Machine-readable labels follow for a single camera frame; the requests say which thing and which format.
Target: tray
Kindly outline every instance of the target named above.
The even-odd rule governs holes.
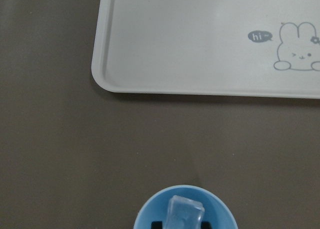
[[[101,0],[92,75],[118,93],[320,98],[319,0]]]

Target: cartoon rabbit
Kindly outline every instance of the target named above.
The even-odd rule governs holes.
[[[320,71],[320,39],[316,28],[309,22],[300,25],[285,23],[280,28],[277,70]]]

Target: speech bubble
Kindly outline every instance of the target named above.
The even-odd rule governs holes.
[[[254,30],[248,34],[248,38],[254,43],[264,43],[272,41],[272,34],[268,31]]]

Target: blue cup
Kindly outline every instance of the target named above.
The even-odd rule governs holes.
[[[193,185],[175,185],[154,194],[139,211],[133,229],[151,229],[152,222],[164,223],[174,195],[201,202],[205,209],[202,221],[209,222],[213,229],[238,229],[234,216],[217,196]]]

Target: transparent block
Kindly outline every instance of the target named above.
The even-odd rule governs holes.
[[[205,209],[201,202],[174,195],[168,205],[164,229],[200,229]]]

